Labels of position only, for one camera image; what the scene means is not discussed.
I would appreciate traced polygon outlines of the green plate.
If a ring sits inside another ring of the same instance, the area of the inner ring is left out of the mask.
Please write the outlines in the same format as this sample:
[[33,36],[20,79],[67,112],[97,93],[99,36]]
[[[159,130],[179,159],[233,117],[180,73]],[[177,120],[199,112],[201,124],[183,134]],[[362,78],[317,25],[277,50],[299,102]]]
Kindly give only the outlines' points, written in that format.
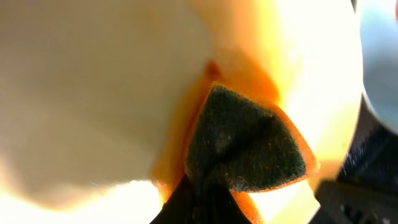
[[360,0],[364,99],[373,116],[397,133],[397,1]]

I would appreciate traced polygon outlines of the yellow plate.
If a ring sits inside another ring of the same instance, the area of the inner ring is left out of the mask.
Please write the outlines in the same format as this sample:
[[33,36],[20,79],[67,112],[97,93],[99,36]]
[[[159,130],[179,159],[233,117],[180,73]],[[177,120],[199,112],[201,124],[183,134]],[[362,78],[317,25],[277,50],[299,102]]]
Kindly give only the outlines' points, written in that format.
[[309,222],[358,118],[349,1],[2,1],[1,222],[149,223],[150,170],[210,60],[258,76],[319,159],[252,196],[266,223]]

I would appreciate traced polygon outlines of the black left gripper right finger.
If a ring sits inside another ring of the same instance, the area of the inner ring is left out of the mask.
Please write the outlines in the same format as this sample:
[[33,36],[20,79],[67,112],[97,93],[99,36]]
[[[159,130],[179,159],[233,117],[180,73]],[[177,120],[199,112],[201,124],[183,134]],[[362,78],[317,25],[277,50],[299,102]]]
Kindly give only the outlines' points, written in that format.
[[218,186],[211,188],[211,222],[214,224],[251,224],[230,191]]

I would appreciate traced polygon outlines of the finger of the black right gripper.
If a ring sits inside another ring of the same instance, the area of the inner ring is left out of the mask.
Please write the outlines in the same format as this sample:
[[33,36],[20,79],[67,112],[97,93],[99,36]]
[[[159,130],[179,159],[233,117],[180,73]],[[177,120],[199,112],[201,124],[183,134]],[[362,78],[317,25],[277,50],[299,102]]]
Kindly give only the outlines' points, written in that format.
[[394,195],[324,180],[315,198],[320,208],[310,224],[397,224],[397,197]]

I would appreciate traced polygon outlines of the orange green scrub sponge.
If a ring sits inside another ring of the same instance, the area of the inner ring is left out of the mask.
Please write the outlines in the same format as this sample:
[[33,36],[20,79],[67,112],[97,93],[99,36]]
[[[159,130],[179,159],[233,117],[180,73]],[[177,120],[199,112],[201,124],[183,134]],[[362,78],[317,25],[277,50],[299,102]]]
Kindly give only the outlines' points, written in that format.
[[263,217],[251,199],[307,179],[318,161],[259,75],[224,77],[209,62],[170,121],[151,177],[162,206],[184,175],[195,186],[199,223],[211,222],[211,188],[230,191],[251,223]]

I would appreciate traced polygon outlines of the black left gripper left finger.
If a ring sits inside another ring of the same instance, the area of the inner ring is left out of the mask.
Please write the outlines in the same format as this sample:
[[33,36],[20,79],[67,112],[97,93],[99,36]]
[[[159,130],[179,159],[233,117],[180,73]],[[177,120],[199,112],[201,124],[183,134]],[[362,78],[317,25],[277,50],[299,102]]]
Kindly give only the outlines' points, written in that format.
[[197,224],[199,199],[194,184],[184,175],[150,224]]

